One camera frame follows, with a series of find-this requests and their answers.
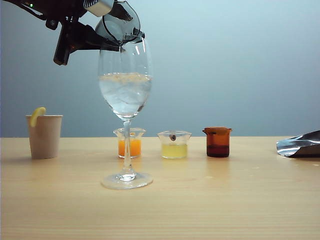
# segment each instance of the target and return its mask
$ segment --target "dark liquid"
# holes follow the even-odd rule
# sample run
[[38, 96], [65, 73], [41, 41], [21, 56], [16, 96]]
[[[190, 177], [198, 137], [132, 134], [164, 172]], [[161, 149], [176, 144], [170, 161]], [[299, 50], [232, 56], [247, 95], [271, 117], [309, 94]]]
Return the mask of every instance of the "dark liquid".
[[206, 146], [208, 157], [225, 158], [229, 156], [229, 146], [208, 145]]

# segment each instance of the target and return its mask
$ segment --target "paper cup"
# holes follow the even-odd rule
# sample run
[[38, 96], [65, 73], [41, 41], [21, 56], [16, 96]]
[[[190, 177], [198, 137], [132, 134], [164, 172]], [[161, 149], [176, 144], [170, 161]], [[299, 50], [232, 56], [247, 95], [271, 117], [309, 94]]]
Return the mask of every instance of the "paper cup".
[[36, 126], [30, 126], [30, 115], [25, 116], [32, 159], [51, 159], [58, 156], [62, 115], [38, 116]]

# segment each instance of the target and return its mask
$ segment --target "clear liquid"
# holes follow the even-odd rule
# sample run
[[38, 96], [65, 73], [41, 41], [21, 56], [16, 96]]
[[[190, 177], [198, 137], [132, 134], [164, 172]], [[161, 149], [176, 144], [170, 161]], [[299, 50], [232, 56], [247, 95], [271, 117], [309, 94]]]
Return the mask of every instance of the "clear liquid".
[[151, 77], [132, 73], [110, 73], [99, 77], [104, 99], [120, 119], [136, 116], [144, 107], [151, 89]]
[[167, 159], [180, 159], [187, 156], [187, 144], [162, 144], [162, 157]]

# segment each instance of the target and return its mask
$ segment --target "orange liquid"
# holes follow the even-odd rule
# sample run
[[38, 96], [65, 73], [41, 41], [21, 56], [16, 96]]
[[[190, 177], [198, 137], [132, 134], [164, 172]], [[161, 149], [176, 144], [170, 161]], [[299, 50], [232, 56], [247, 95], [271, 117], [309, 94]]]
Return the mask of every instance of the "orange liquid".
[[[118, 154], [125, 156], [125, 140], [118, 141]], [[141, 154], [141, 140], [132, 139], [130, 140], [130, 155], [132, 157], [139, 156]]]

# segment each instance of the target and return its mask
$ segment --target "glass stem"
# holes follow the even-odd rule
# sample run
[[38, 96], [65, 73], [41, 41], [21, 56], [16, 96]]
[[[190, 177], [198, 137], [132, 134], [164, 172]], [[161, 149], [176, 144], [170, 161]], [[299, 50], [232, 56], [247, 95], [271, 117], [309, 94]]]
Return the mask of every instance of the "glass stem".
[[123, 170], [127, 173], [131, 172], [131, 154], [130, 154], [130, 120], [123, 121], [124, 128], [124, 166]]

